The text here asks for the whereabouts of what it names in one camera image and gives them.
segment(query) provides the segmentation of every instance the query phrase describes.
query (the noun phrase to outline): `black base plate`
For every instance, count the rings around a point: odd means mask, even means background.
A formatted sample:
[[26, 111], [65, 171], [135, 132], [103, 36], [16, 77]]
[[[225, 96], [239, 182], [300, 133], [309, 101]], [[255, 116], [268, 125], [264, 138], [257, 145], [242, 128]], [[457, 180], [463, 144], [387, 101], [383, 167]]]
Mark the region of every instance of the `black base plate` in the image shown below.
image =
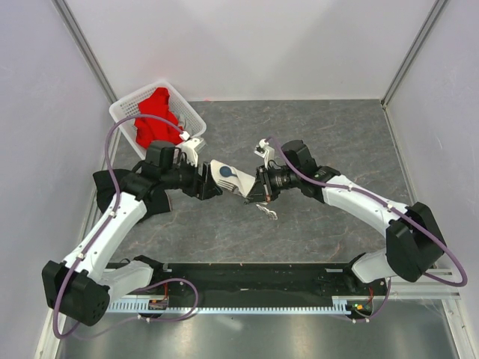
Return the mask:
[[[119, 263], [111, 263], [117, 268]], [[199, 307], [329, 307], [332, 296], [385, 295], [386, 285], [375, 280], [351, 293], [341, 269], [347, 263], [169, 263], [156, 269], [151, 283], [168, 278], [191, 281], [200, 293]], [[164, 293], [163, 287], [147, 294]], [[169, 307], [191, 307], [193, 291], [168, 284]]]

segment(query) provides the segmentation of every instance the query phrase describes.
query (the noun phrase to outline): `white plastic basket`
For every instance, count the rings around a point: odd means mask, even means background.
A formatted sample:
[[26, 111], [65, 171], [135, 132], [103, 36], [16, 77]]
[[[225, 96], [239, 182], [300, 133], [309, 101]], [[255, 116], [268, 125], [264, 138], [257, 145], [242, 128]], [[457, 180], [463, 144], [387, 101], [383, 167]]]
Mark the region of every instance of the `white plastic basket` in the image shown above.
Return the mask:
[[[122, 97], [110, 106], [110, 115], [115, 122], [124, 119], [126, 116], [140, 114], [138, 104], [151, 96], [157, 88], [167, 88], [170, 93], [170, 111], [177, 117], [178, 122], [192, 137], [199, 137], [207, 130], [207, 125], [199, 114], [182, 98], [182, 96], [167, 81], [160, 80], [151, 85], [140, 88], [139, 90]], [[129, 144], [132, 145], [135, 152], [144, 159], [146, 149], [136, 143], [135, 120], [127, 121], [120, 126], [120, 130], [125, 135]]]

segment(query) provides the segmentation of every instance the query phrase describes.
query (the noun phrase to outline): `red garment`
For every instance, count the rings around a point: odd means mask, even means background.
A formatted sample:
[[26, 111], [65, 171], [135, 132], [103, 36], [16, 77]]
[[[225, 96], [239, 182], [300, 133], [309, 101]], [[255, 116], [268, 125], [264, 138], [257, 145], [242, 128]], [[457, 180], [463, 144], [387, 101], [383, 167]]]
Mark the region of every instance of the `red garment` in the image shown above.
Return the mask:
[[[174, 125], [178, 125], [178, 120], [173, 113], [169, 111], [168, 101], [170, 94], [167, 88], [157, 88], [151, 96], [138, 104], [141, 114], [154, 114], [160, 116]], [[135, 126], [136, 143], [143, 148], [148, 148], [152, 141], [162, 140], [172, 144], [179, 144], [183, 140], [179, 136], [179, 132], [162, 121], [153, 118], [137, 118]]]

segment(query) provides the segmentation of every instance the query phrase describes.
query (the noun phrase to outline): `white wall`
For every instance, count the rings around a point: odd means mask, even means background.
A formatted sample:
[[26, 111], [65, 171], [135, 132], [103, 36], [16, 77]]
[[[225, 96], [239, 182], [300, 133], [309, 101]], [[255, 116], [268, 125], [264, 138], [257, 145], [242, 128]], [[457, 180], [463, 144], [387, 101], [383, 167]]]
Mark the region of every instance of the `white wall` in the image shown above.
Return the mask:
[[52, 3], [0, 14], [0, 358], [32, 358], [46, 317], [41, 270], [79, 239], [111, 121]]
[[119, 96], [380, 98], [434, 0], [67, 0]]
[[449, 2], [390, 105], [415, 193], [469, 273], [479, 333], [479, 3]]

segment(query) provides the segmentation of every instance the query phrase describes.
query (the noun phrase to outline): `gray marble floor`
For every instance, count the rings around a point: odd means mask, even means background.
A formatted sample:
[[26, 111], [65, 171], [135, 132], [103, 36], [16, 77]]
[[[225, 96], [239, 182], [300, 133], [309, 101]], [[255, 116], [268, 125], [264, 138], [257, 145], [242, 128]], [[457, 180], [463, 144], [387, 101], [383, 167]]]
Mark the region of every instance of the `gray marble floor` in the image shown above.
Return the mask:
[[[318, 164], [354, 182], [408, 203], [406, 184], [377, 100], [195, 102], [207, 123], [201, 160], [217, 159], [254, 175], [254, 146], [267, 135], [302, 139]], [[115, 167], [131, 168], [137, 155], [122, 138]], [[224, 193], [208, 201], [170, 191], [173, 212], [137, 224], [113, 260], [145, 254], [166, 262], [346, 262], [382, 248], [384, 239], [339, 209], [281, 193], [269, 205], [278, 220]]]

